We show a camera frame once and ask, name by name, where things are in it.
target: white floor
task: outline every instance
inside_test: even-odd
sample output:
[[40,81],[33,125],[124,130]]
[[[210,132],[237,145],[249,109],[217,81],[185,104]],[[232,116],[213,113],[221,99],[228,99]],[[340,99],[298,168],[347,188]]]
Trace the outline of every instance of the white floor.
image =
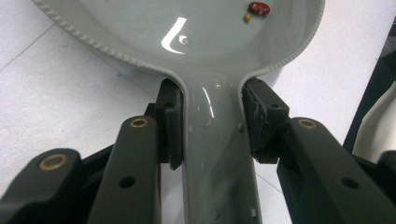
[[[307,50],[262,77],[292,117],[324,123],[341,143],[373,72],[396,2],[328,1]],[[0,195],[34,156],[55,147],[83,158],[111,145],[143,114],[163,78],[97,53],[33,3],[0,1]],[[182,223],[180,171],[163,171],[163,223]],[[256,164],[263,223],[290,223],[275,165]]]

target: white object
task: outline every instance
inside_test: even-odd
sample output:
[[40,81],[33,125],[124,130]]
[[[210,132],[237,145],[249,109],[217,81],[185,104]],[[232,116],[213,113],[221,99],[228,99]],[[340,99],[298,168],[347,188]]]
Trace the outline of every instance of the white object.
[[396,82],[364,117],[353,154],[378,162],[388,150],[396,150]]

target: hole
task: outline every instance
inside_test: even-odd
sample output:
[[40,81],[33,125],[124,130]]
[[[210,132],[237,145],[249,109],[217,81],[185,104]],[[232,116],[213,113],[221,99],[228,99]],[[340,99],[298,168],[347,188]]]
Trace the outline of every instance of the hole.
[[355,180],[351,179],[351,178],[342,178],[341,182],[343,183],[343,185],[345,185],[346,187],[350,188],[350,189],[358,189],[359,188],[359,184],[358,182],[356,182]]
[[55,157],[55,158],[51,158],[51,159],[45,161],[44,164],[46,166],[51,166],[51,165],[56,165],[56,164],[58,164],[61,161],[62,161],[61,157]]
[[315,125],[313,122],[308,121],[308,120],[303,120],[303,121],[301,121],[301,123],[308,127],[314,127],[314,125]]
[[65,154],[53,154],[40,162],[38,167],[42,171],[50,171],[62,167],[66,162],[67,156]]
[[309,119],[300,119],[298,122],[307,129],[314,129],[317,127],[317,124]]
[[131,126],[134,128],[141,128],[141,127],[145,127],[146,125],[148,125],[149,121],[146,119],[134,119],[131,122]]
[[145,121],[143,121],[142,119],[139,119],[139,120],[134,122],[134,125],[137,125],[137,126],[140,126],[140,125],[143,125],[143,124],[145,124]]
[[132,176],[125,176],[122,180],[120,180],[119,186],[122,189],[128,189],[134,185],[136,181]]

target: white surface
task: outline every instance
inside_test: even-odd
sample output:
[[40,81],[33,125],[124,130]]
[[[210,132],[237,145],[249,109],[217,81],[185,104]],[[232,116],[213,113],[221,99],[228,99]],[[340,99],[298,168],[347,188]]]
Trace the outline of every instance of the white surface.
[[[293,117],[317,119],[343,142],[395,14],[392,0],[328,1],[310,46],[263,79]],[[1,41],[14,45],[30,38],[15,48],[0,45],[0,194],[43,151],[71,147],[86,157],[112,144],[122,121],[142,114],[158,91],[160,77],[98,57],[51,25],[29,1],[0,5]],[[288,223],[274,170],[256,170],[266,180],[257,177],[263,220]],[[167,186],[179,179],[172,178]],[[176,195],[166,199],[170,205],[181,202],[181,188],[163,192]],[[180,223],[180,216],[166,217],[164,224]]]

